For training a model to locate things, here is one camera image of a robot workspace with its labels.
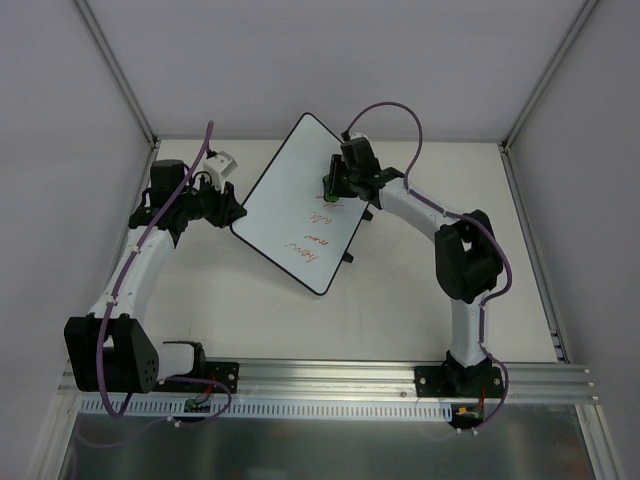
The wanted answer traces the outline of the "green whiteboard eraser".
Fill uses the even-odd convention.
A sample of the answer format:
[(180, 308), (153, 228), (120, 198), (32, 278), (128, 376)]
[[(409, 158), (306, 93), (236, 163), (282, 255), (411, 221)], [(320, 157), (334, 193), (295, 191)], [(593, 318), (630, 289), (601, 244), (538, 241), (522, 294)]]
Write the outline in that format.
[(328, 203), (337, 203), (340, 200), (339, 187), (340, 176), (336, 174), (325, 175), (322, 179), (323, 199)]

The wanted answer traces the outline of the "black framed whiteboard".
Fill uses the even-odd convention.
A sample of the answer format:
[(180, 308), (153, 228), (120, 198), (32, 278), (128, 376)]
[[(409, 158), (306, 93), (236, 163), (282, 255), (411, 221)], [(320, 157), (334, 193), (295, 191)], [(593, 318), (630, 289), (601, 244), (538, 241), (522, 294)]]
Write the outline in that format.
[(231, 232), (308, 290), (323, 296), (363, 220), (367, 205), (323, 197), (323, 177), (340, 140), (306, 112), (246, 196), (247, 215)]

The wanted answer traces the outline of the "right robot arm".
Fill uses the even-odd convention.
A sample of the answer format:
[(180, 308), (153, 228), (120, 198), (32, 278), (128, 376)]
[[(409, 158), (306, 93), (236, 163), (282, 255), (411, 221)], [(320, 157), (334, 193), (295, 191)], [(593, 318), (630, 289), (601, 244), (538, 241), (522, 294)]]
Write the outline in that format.
[(402, 219), (434, 245), (436, 279), (451, 300), (452, 340), (426, 386), (443, 396), (480, 395), (493, 368), (485, 346), (485, 300), (504, 268), (488, 216), (450, 212), (411, 190), (405, 174), (380, 166), (364, 136), (344, 136), (340, 150), (323, 179), (324, 199), (358, 198)]

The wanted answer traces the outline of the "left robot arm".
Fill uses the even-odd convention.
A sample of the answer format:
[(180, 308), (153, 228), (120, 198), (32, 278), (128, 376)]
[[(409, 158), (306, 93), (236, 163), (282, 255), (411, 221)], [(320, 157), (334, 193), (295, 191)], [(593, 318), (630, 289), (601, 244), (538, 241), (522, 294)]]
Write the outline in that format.
[(177, 159), (157, 160), (148, 187), (131, 214), (125, 249), (104, 293), (84, 316), (70, 318), (64, 339), (79, 390), (109, 393), (151, 392), (174, 378), (187, 391), (208, 379), (201, 343), (153, 343), (143, 329), (151, 293), (189, 223), (205, 220), (226, 228), (245, 216), (230, 173), (237, 163), (213, 152), (202, 170), (188, 173)]

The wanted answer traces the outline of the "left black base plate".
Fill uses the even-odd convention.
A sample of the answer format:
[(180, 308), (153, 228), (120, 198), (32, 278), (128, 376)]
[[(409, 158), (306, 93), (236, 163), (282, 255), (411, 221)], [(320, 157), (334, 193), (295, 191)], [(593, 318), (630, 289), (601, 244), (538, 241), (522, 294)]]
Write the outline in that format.
[[(184, 374), (184, 377), (215, 381), (224, 385), (231, 394), (235, 394), (240, 378), (240, 364), (231, 361), (208, 360), (203, 369), (200, 369), (197, 373)], [(196, 395), (205, 393), (208, 388), (211, 388), (211, 393), (224, 392), (219, 386), (175, 380), (165, 380), (162, 384), (158, 383), (153, 388), (153, 392)]]

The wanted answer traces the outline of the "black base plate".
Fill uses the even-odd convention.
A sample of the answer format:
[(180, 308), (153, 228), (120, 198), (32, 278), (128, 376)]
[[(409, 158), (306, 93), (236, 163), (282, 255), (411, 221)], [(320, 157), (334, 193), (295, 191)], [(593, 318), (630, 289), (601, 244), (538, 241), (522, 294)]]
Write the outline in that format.
[[(197, 373), (184, 374), (184, 377), (215, 381), (224, 385), (231, 394), (235, 394), (240, 378), (240, 364), (231, 361), (208, 360), (203, 369), (200, 369)], [(224, 392), (219, 386), (175, 380), (165, 380), (162, 384), (158, 383), (153, 388), (153, 392), (196, 395), (205, 393), (208, 388), (211, 388), (211, 393)]]
[(499, 399), (504, 394), (504, 381), (499, 367), (472, 367), (456, 370), (444, 364), (421, 365), (413, 370), (419, 398)]

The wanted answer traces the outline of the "aluminium mounting rail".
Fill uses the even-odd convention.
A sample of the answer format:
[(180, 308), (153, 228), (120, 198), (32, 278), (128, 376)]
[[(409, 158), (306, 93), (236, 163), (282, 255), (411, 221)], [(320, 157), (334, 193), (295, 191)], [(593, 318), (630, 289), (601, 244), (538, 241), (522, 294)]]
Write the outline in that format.
[(419, 398), (413, 370), (438, 362), (212, 359), (240, 364), (237, 392), (242, 398), (392, 401), (400, 399), (470, 402), (501, 398), (520, 403), (593, 404), (599, 395), (590, 370), (565, 363), (510, 363), (501, 370), (499, 399)]

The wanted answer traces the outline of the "right aluminium frame post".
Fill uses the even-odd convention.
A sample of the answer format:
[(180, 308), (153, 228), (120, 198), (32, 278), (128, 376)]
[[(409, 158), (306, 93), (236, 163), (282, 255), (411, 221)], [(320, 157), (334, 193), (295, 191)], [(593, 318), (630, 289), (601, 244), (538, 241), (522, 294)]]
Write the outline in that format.
[(515, 146), (516, 141), (522, 135), (532, 116), (541, 105), (558, 72), (574, 49), (575, 44), (583, 35), (602, 4), (603, 1), (597, 0), (581, 2), (579, 9), (569, 23), (558, 45), (555, 47), (539, 78), (536, 80), (532, 91), (527, 97), (512, 127), (498, 144), (503, 170), (516, 210), (519, 227), (523, 235), (555, 355), (557, 361), (561, 363), (570, 363), (570, 355), (567, 352), (566, 341), (563, 338), (564, 327), (561, 322), (561, 317), (558, 314), (556, 302), (549, 285), (548, 275), (545, 271), (543, 258), (535, 239), (530, 216), (527, 212), (524, 196), (517, 179)]

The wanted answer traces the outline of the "aluminium frame post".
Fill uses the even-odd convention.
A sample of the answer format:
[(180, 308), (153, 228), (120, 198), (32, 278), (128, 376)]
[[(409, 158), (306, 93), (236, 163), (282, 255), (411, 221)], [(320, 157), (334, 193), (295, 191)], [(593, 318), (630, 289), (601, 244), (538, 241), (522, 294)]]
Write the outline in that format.
[(603, 1), (597, 0), (581, 2), (579, 9), (569, 23), (558, 45), (555, 47), (539, 78), (536, 80), (532, 91), (527, 97), (512, 127), (498, 144), (503, 170), (516, 210), (519, 227), (523, 235), (555, 355), (557, 361), (561, 363), (570, 363), (570, 355), (567, 352), (566, 341), (563, 338), (564, 327), (561, 322), (561, 317), (558, 314), (556, 302), (549, 285), (548, 275), (545, 271), (543, 258), (535, 239), (530, 216), (527, 212), (524, 196), (517, 179), (515, 146), (516, 141), (522, 135), (532, 116), (541, 105), (558, 72), (574, 49), (575, 44), (583, 35), (602, 4)]
[(150, 147), (154, 147), (158, 141), (158, 136), (139, 102), (137, 95), (135, 94), (131, 83), (129, 82), (129, 79), (127, 78), (127, 75), (123, 70), (122, 65), (91, 5), (91, 2), (87, 0), (71, 0), (70, 3), (74, 7), (81, 23), (97, 49), (106, 70), (114, 82), (120, 97), (132, 115), (145, 142)]

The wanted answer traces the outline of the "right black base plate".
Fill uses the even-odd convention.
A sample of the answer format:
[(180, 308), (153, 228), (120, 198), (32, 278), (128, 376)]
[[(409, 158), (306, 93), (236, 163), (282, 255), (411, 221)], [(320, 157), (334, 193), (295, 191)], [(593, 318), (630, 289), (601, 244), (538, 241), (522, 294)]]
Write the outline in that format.
[(419, 398), (499, 399), (504, 394), (504, 381), (499, 367), (472, 367), (456, 370), (444, 364), (421, 365), (413, 370)]

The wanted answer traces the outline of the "left aluminium frame post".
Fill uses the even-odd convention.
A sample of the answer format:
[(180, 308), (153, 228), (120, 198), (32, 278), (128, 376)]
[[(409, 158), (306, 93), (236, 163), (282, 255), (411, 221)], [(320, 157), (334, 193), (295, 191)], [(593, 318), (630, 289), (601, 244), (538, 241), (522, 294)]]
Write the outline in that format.
[(131, 83), (129, 82), (129, 79), (127, 78), (127, 75), (123, 70), (122, 65), (91, 5), (91, 2), (87, 0), (71, 0), (70, 3), (74, 7), (81, 23), (97, 49), (106, 70), (114, 82), (120, 97), (132, 115), (145, 142), (150, 147), (154, 147), (158, 141), (158, 136), (139, 102), (137, 95), (135, 94)]

